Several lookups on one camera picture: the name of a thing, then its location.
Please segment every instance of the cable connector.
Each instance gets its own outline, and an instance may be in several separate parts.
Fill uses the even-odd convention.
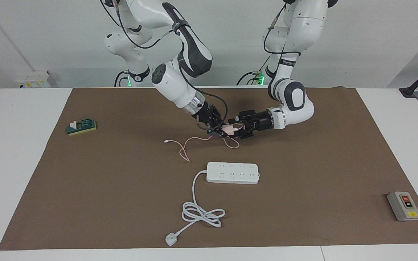
[[[112,3],[114,4],[114,7],[116,8],[117,14],[119,13],[119,4],[117,3],[117,0],[112,0]]]
[[[274,18],[274,20],[272,21],[272,24],[270,25],[270,27],[269,27],[269,31],[270,30],[272,30],[273,28],[274,28],[274,26],[275,26],[275,24],[277,23],[277,21],[278,21],[278,18],[277,17],[275,17]]]

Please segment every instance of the pink cable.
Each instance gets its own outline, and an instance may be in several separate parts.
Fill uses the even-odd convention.
[[[206,138],[206,139],[203,139],[203,138],[200,138],[200,137],[191,137],[191,138],[189,138],[189,139],[187,139],[187,140],[185,141],[184,145],[181,145],[181,143],[180,143],[180,142],[175,141],[175,140],[165,140],[164,142],[165,142],[165,143],[167,143],[167,142],[175,142],[176,144],[178,144],[178,145],[181,147],[181,149],[179,150],[180,157],[181,157],[181,158],[183,158],[184,160],[186,160],[187,162],[190,162],[189,157],[188,157],[188,155],[186,154],[186,150],[185,150],[185,148],[186,148],[186,144],[187,144],[190,140],[192,140],[192,139],[210,140],[211,138],[212,138],[212,136],[209,136],[209,137],[208,137],[208,138]],[[230,138],[230,139],[231,139],[231,140],[233,140],[234,142],[236,142],[236,143],[237,143],[237,146],[236,146],[236,147],[231,147],[230,145],[228,145],[228,144],[227,144],[227,141],[226,141],[226,140],[225,140],[225,138],[224,138],[225,145],[227,145],[227,147],[229,147],[229,148],[231,148],[231,149],[237,149],[237,148],[239,147],[239,143],[238,143],[236,140],[234,140],[233,138]]]
[[[237,143],[237,146],[236,147],[231,147],[228,143],[227,143],[227,141],[225,140],[225,138],[224,138],[224,142],[225,142],[225,145],[227,145],[227,147],[229,147],[229,148],[231,148],[231,149],[238,149],[239,148],[239,143],[234,139],[234,138],[230,138],[232,141],[234,141],[234,142],[236,142]]]

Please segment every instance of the brown mat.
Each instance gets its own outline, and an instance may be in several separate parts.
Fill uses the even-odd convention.
[[[210,91],[226,99],[230,116],[277,105],[265,89]],[[260,181],[200,177],[198,203],[227,215],[221,228],[194,224],[174,247],[418,243],[418,221],[396,221],[385,195],[409,191],[417,206],[418,196],[357,91],[307,93],[309,121],[257,132],[237,150],[192,140],[187,163],[163,141],[207,136],[155,89],[74,89],[0,250],[167,247],[164,237],[187,224],[181,205],[209,161],[256,163]],[[96,131],[65,134],[85,117]]]

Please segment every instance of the emergency stop switch box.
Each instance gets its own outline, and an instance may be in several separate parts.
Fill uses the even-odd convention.
[[[396,219],[399,221],[418,220],[418,209],[408,192],[395,191],[386,196]]]

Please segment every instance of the white plug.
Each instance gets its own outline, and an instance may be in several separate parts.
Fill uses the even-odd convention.
[[[165,237],[165,242],[167,243],[167,245],[173,246],[175,242],[177,242],[177,236],[174,233],[169,233]]]
[[[77,129],[77,121],[70,123],[70,127],[73,129]]]

